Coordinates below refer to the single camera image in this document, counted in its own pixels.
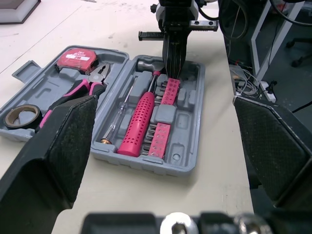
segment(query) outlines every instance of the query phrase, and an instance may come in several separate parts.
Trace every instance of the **power strip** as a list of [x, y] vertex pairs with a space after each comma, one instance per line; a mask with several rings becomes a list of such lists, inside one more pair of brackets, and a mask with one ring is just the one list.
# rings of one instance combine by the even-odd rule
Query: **power strip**
[[276, 102], [276, 97], [275, 97], [275, 95], [274, 94], [269, 94], [268, 93], [268, 91], [265, 91], [265, 89], [267, 88], [269, 86], [269, 84], [266, 82], [266, 81], [261, 81], [260, 82], [260, 88], [261, 88], [261, 95], [264, 95], [266, 98], [267, 98], [267, 100], [268, 101], [271, 101], [271, 102], [273, 102], [273, 103], [275, 103]]

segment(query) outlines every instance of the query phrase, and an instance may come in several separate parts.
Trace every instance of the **tool kit case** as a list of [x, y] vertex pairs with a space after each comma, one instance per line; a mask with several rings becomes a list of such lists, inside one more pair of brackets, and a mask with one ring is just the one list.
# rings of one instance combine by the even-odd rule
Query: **tool kit case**
[[[106, 91], [98, 100], [91, 143], [93, 156], [112, 164], [127, 165], [160, 175], [188, 175], [196, 165], [199, 143], [205, 83], [205, 66], [200, 63], [185, 62], [179, 76], [179, 83], [177, 80], [168, 80], [165, 74], [159, 75], [154, 89], [156, 100], [154, 104], [151, 104], [142, 102], [141, 98], [148, 91], [153, 72], [150, 69], [139, 70], [137, 64], [139, 61], [146, 64], [160, 63], [162, 58], [140, 55], [129, 60], [127, 53], [117, 50], [69, 46], [45, 68], [40, 68], [35, 62], [29, 61], [13, 74], [13, 77], [25, 83], [25, 86], [1, 108], [0, 118], [5, 119], [12, 109], [25, 104], [39, 107], [42, 115], [45, 115], [49, 106], [66, 94], [75, 81], [87, 78], [88, 75], [82, 75], [79, 70], [68, 67], [56, 69], [56, 63], [59, 62], [60, 57], [74, 48], [94, 51], [98, 60], [97, 66], [104, 63], [109, 63], [111, 66], [105, 78]], [[179, 86], [176, 97], [172, 98], [172, 104], [167, 104], [163, 100], [157, 101], [157, 98], [167, 97], [166, 92], [172, 84], [174, 87]], [[105, 132], [118, 113], [120, 103], [127, 96], [127, 108], [120, 124], [115, 129], [113, 138], [110, 139], [111, 144], [102, 143]], [[144, 141], [138, 146], [140, 147], [139, 154], [137, 156], [122, 155], [120, 151], [118, 153], [122, 143], [131, 144], [133, 141], [135, 144], [135, 138], [131, 139], [127, 136], [128, 128], [133, 127], [132, 118], [140, 118], [139, 114], [134, 113], [136, 107], [153, 108], [150, 119], [148, 117], [145, 119], [149, 122], [148, 129], [142, 133]], [[21, 112], [16, 121], [22, 124], [24, 121], [27, 122], [27, 119], [33, 118], [33, 115], [34, 113]], [[168, 130], [167, 141], [162, 142], [165, 147], [164, 155], [149, 155], [148, 150], [155, 145], [152, 141], [153, 137], [162, 136], [157, 135], [157, 131], [163, 131], [165, 134], [164, 127], [167, 126], [170, 130]], [[0, 135], [11, 140], [28, 141], [34, 134], [36, 133], [32, 128], [9, 129], [4, 121], [0, 122]]]

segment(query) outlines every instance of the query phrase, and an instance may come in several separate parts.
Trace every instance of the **voltage tester screwdriver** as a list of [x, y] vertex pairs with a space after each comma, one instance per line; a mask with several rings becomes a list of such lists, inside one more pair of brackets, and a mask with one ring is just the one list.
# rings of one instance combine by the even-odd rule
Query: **voltage tester screwdriver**
[[131, 93], [131, 90], [133, 88], [133, 85], [131, 86], [129, 93], [127, 94], [126, 99], [121, 102], [118, 106], [118, 112], [117, 115], [115, 116], [113, 122], [111, 123], [111, 125], [109, 126], [109, 128], [107, 129], [106, 133], [104, 134], [103, 138], [101, 139], [101, 143], [103, 144], [112, 144], [111, 140], [114, 138], [116, 130], [118, 129], [121, 120], [127, 110], [128, 107], [128, 98], [129, 95]]

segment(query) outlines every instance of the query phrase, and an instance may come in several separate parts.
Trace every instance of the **cable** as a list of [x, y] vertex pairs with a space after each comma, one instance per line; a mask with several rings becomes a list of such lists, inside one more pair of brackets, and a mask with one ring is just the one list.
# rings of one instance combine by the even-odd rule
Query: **cable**
[[259, 88], [259, 81], [256, 79], [256, 77], [254, 77], [248, 70], [246, 70], [246, 69], [243, 69], [243, 71], [245, 72], [245, 73], [247, 73], [248, 75], [249, 75], [249, 77], [252, 77], [253, 78], [253, 80], [255, 80], [256, 82], [257, 82], [257, 88]]
[[249, 81], [250, 77], [254, 77], [253, 75], [251, 75], [248, 71], [248, 75], [250, 75], [247, 79], [245, 77], [240, 76], [236, 71], [234, 71], [233, 69], [231, 69], [231, 67], [229, 67], [230, 70], [237, 75], [238, 77], [240, 77], [241, 79], [243, 79], [245, 81], [244, 87], [241, 89], [240, 87], [237, 88], [237, 91], [241, 94], [241, 95], [246, 95], [246, 96], [253, 96], [255, 95], [259, 89], [257, 86], [255, 86], [252, 82]]
[[310, 101], [309, 103], [307, 103], [307, 104], [305, 104], [305, 105], [303, 105], [303, 106], [298, 107], [297, 109], [295, 109], [294, 111], [292, 111], [292, 113], [296, 113], [297, 111], [300, 111], [300, 110], [302, 110], [303, 108], [306, 108], [306, 107], [308, 107], [308, 106], [310, 106], [310, 105], [312, 105], [312, 101]]
[[[235, 29], [235, 26], [236, 26], [236, 21], [237, 21], [239, 9], [240, 9], [240, 7], [238, 7], [238, 10], [237, 10], [237, 13], [236, 13], [236, 17], [235, 17], [235, 21], [234, 21], [234, 25], [233, 25], [233, 29], [232, 29], [232, 33], [231, 33], [231, 37], [233, 36], [234, 29]], [[230, 43], [229, 43], [229, 54], [228, 54], [228, 58], [229, 58], [229, 56], [230, 56], [230, 53], [231, 53], [231, 40], [230, 40]]]
[[302, 23], [302, 22], [298, 22], [298, 21], [295, 21], [295, 20], [292, 20], [291, 18], [285, 16], [277, 7], [276, 5], [274, 4], [274, 1], [273, 0], [270, 0], [270, 3], [272, 5], [272, 8], [274, 9], [274, 11], [279, 15], [281, 16], [284, 20], [292, 23], [292, 24], [295, 24], [295, 25], [299, 25], [299, 26], [304, 26], [304, 27], [312, 27], [312, 24], [311, 23]]
[[200, 14], [205, 18], [205, 19], [207, 19], [207, 20], [211, 20], [211, 21], [217, 21], [217, 20], [219, 20], [219, 17], [210, 17], [210, 16], [207, 16], [204, 12], [203, 12], [203, 10], [198, 6], [198, 11], [200, 12]]
[[[235, 38], [233, 38], [232, 36], [227, 35], [226, 30], [225, 30], [224, 25], [223, 25], [222, 15], [224, 14], [224, 11], [225, 11], [225, 10], [223, 10], [224, 9], [224, 4], [227, 1], [233, 1], [234, 3], [236, 3], [238, 5], [238, 7], [242, 10], [242, 12], [244, 14], [244, 17], [245, 17], [244, 29], [243, 29], [242, 33], [238, 37], [235, 37]], [[242, 0], [222, 0], [221, 3], [220, 3], [220, 6], [219, 6], [219, 26], [220, 26], [220, 29], [221, 29], [224, 37], [229, 39], [229, 40], [240, 40], [241, 38], [243, 38], [246, 35], [246, 33], [248, 31], [248, 26], [249, 26], [247, 7], [246, 7], [245, 3]]]
[[[284, 3], [284, 5], [283, 5], [282, 12], [284, 11], [285, 6], [286, 6], [286, 3]], [[275, 41], [275, 38], [276, 38], [276, 35], [277, 35], [277, 28], [278, 28], [278, 25], [280, 23], [280, 20], [281, 20], [281, 18], [277, 21], [277, 24], [276, 24], [276, 27], [275, 27], [275, 34], [274, 34], [272, 45], [271, 45], [268, 68], [270, 67], [270, 64], [271, 64], [270, 61], [271, 61], [271, 54], [272, 54], [273, 44], [274, 44], [274, 41]]]

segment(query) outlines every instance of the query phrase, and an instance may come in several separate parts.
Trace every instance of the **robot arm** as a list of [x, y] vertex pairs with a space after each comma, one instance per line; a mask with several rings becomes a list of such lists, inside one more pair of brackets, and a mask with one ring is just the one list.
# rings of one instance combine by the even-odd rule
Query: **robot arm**
[[177, 79], [186, 57], [187, 37], [192, 30], [217, 31], [217, 21], [198, 21], [195, 0], [159, 0], [156, 13], [160, 32], [139, 32], [139, 40], [163, 40], [162, 58], [169, 78]]

